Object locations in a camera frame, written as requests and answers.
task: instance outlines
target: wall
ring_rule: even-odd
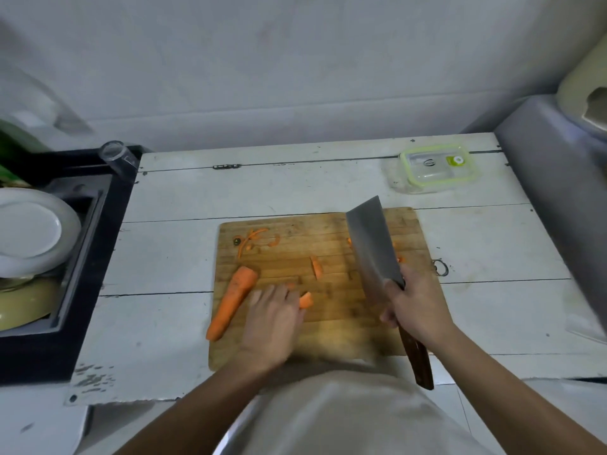
[[[607,0],[0,0],[0,53],[154,150],[457,133],[552,90]]]

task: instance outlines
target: knife handle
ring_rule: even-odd
[[[411,367],[413,367],[415,383],[427,390],[434,390],[428,350],[400,326],[398,326],[398,333],[401,335],[402,345],[405,347],[405,352],[411,362]]]

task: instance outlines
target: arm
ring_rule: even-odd
[[[225,432],[289,357],[304,319],[286,286],[253,292],[236,356],[143,428],[117,455],[212,454]]]
[[[430,280],[401,265],[405,290],[388,281],[392,306],[381,320],[397,322],[443,363],[509,455],[607,454],[607,446],[520,381],[459,330]]]

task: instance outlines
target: bamboo cutting board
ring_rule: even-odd
[[[432,275],[440,287],[417,214],[410,207],[384,209],[388,228],[399,257],[420,272]],[[268,228],[252,241],[237,261],[236,235]],[[274,236],[280,243],[268,247]],[[294,355],[306,359],[372,359],[379,355],[405,355],[398,329],[384,326],[365,304],[354,255],[348,242],[345,214],[312,214],[263,220],[223,223],[219,229],[213,315],[240,265],[259,274],[257,289],[293,282],[300,293],[310,291],[314,306],[306,313]],[[310,255],[322,264],[324,275],[316,280]],[[224,336],[209,346],[209,367],[215,371],[238,350],[247,316],[243,303]]]

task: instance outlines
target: hand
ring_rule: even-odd
[[[405,290],[391,280],[385,282],[385,292],[391,306],[379,319],[391,327],[401,325],[409,334],[431,350],[451,333],[455,324],[447,302],[429,275],[421,275],[401,264]]]
[[[238,357],[267,370],[280,366],[295,347],[304,314],[299,294],[284,284],[254,291]]]

